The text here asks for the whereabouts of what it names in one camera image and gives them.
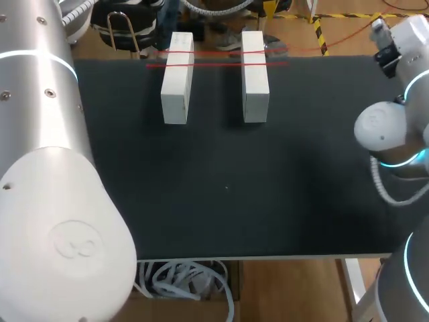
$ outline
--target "table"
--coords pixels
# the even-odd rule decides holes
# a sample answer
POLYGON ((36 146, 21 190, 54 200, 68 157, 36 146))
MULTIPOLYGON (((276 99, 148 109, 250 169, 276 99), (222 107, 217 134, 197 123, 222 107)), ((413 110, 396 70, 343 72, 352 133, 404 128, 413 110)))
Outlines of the table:
MULTIPOLYGON (((196 67, 187 125, 164 125, 162 69, 76 61, 95 163, 139 259, 379 256, 419 224, 428 198, 383 203, 353 134, 397 80, 370 57, 288 61, 269 67, 266 124, 243 123, 240 68, 196 67)), ((397 198, 424 184, 383 177, 397 198)))

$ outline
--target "metal bar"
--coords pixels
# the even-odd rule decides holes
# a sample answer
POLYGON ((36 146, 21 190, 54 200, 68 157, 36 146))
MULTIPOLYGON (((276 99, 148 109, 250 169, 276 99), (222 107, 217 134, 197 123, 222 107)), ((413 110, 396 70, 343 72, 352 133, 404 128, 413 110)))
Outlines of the metal bar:
POLYGON ((127 16, 127 15, 125 15, 123 12, 120 12, 120 11, 110 12, 110 13, 107 15, 107 25, 108 25, 108 27, 109 27, 110 39, 111 39, 111 41, 112 41, 112 47, 113 47, 113 49, 114 49, 114 50, 117 50, 117 49, 116 49, 116 45, 115 45, 115 38, 113 37, 112 23, 110 22, 110 17, 111 17, 112 15, 120 15, 121 17, 124 17, 124 18, 127 20, 127 23, 128 23, 128 29, 129 29, 129 31, 131 32, 131 37, 133 38, 135 51, 136 51, 136 52, 139 52, 139 51, 140 51, 140 49, 139 49, 139 45, 137 44, 137 40, 135 39, 135 33, 134 33, 134 29, 133 29, 133 24, 132 24, 132 23, 131 23, 131 21, 129 20, 128 16, 127 16))

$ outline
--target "person's leg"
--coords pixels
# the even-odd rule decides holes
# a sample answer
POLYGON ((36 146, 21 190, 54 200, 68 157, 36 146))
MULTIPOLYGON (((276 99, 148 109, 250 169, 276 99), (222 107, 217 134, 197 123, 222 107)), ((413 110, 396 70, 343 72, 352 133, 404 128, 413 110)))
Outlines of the person's leg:
POLYGON ((165 0, 164 6, 158 11, 158 40, 156 48, 166 50, 170 47, 173 32, 176 31, 179 12, 179 0, 165 0))

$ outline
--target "white table leg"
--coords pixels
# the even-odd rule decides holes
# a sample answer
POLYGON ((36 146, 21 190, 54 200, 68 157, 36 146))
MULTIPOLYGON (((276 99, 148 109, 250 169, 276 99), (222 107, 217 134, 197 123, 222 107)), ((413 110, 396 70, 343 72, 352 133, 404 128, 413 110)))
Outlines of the white table leg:
POLYGON ((354 308, 366 292, 361 267, 357 258, 341 260, 341 264, 345 273, 351 306, 354 308))
POLYGON ((378 316, 375 305, 375 288, 377 283, 374 282, 365 295, 352 310, 352 322, 370 322, 378 316))

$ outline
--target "robot logo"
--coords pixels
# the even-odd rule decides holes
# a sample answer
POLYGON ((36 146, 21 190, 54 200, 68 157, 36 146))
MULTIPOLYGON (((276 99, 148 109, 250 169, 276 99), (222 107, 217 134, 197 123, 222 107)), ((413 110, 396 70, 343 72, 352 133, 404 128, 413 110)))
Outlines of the robot logo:
POLYGON ((50 257, 55 268, 72 277, 85 277, 103 267, 100 234, 83 221, 65 221, 49 233, 50 257))

